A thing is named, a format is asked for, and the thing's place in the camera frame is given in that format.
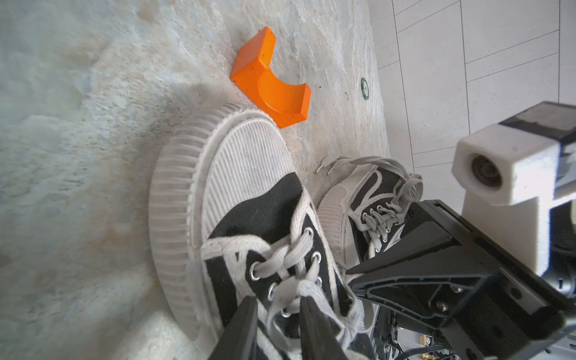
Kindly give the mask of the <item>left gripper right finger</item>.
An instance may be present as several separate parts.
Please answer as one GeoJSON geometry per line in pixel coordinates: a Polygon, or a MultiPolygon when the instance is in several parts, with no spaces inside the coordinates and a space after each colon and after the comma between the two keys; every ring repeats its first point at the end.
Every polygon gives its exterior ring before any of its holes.
{"type": "Polygon", "coordinates": [[[311,297],[300,301],[301,356],[307,360],[346,360],[329,321],[311,297]]]}

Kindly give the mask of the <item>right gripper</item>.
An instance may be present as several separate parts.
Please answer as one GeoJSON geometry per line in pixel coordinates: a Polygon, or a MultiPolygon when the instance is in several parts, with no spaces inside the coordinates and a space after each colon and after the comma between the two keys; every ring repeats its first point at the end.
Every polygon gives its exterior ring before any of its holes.
{"type": "Polygon", "coordinates": [[[575,330],[571,301],[443,203],[412,205],[408,224],[346,271],[357,297],[437,330],[462,359],[530,359],[575,330]]]}

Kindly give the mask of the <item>black canvas sneaker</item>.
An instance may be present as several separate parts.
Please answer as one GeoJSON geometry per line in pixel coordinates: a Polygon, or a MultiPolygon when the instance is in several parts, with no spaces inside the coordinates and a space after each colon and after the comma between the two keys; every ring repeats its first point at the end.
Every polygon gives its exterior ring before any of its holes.
{"type": "Polygon", "coordinates": [[[322,198],[318,216],[335,261],[349,270],[398,243],[409,209],[421,200],[422,176],[378,157],[325,157],[318,170],[355,169],[322,198]]]}
{"type": "Polygon", "coordinates": [[[364,307],[262,110],[225,103],[175,131],[151,179],[148,227],[163,293],[203,358],[248,296],[258,302],[258,359],[301,358],[304,297],[348,359],[375,358],[364,307]]]}

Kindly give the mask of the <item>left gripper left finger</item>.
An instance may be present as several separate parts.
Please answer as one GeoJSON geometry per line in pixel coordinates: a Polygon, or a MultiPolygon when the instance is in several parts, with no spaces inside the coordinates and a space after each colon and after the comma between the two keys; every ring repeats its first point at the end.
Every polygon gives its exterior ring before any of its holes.
{"type": "Polygon", "coordinates": [[[257,354],[258,302],[245,297],[224,330],[209,360],[251,360],[257,354]]]}

